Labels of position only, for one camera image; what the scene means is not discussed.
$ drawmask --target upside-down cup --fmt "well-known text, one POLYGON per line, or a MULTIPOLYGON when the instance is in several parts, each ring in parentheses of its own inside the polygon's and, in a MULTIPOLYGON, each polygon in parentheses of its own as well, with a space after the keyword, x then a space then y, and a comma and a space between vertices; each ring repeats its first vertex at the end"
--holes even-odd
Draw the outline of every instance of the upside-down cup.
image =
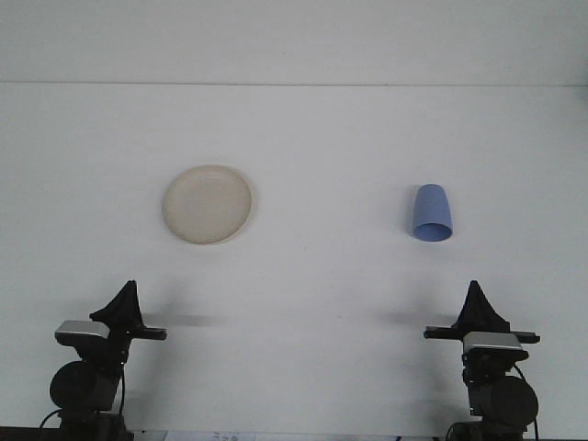
POLYGON ((414 201, 413 234, 426 242, 440 242, 453 233, 445 190, 437 184, 419 188, 414 201))

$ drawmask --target cable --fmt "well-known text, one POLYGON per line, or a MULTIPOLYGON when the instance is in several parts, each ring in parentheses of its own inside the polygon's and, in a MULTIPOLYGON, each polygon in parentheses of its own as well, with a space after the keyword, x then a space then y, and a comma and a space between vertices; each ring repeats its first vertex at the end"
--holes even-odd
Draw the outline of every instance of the cable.
POLYGON ((45 423, 47 423, 47 420, 49 420, 54 414, 58 413, 60 410, 61 409, 53 411, 53 412, 49 413, 45 418, 43 418, 43 421, 41 422, 39 429, 42 429, 43 426, 45 425, 45 423))
MULTIPOLYGON (((523 371, 519 368, 519 366, 513 365, 513 368, 516 369, 516 372, 518 372, 518 375, 521 377, 521 380, 524 381, 526 384, 529 384, 526 381, 526 378, 523 375, 523 371)), ((537 418, 533 420, 533 429, 535 430, 535 441, 539 441, 539 427, 537 426, 537 418)))
POLYGON ((125 407, 125 392, 127 389, 127 385, 125 384, 125 369, 122 369, 122 374, 120 375, 120 380, 122 381, 122 396, 120 397, 120 407, 119 407, 119 416, 122 416, 122 410, 125 407))

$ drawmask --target round plate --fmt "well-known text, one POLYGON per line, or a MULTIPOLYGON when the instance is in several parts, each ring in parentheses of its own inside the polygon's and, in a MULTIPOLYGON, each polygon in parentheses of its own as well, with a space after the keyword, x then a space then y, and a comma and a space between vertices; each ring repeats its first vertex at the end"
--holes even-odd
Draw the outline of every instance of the round plate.
POLYGON ((251 211, 251 190, 223 165, 201 165, 178 176, 164 196, 164 219, 182 239, 217 243, 235 234, 251 211))

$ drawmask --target cup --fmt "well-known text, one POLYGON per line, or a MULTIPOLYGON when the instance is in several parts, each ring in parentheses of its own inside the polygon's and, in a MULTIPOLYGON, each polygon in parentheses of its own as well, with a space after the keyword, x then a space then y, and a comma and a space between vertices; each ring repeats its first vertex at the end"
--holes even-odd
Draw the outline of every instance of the cup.
POLYGON ((440 242, 452 233, 451 212, 445 190, 438 184, 420 187, 414 201, 414 237, 426 242, 440 242))

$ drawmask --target plate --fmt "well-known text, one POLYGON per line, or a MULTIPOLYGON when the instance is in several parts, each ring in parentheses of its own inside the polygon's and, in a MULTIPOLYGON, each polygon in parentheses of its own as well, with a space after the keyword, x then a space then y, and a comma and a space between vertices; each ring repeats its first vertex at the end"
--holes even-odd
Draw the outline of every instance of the plate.
POLYGON ((201 165, 178 176, 165 192, 168 228, 185 241, 222 242, 243 226, 251 211, 245 179, 224 165, 201 165))

